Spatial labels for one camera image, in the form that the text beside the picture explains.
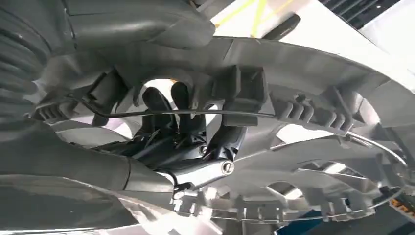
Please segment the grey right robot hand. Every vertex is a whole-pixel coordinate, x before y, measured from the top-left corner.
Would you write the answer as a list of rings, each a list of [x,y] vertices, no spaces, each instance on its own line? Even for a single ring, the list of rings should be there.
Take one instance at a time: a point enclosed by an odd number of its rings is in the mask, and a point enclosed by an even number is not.
[[[119,200],[82,200],[98,188],[124,190],[137,165],[121,155],[62,141],[30,114],[49,60],[78,49],[149,40],[172,48],[205,45],[212,23],[188,0],[3,0],[0,3],[0,228],[76,228],[78,213],[108,209],[133,217]]]

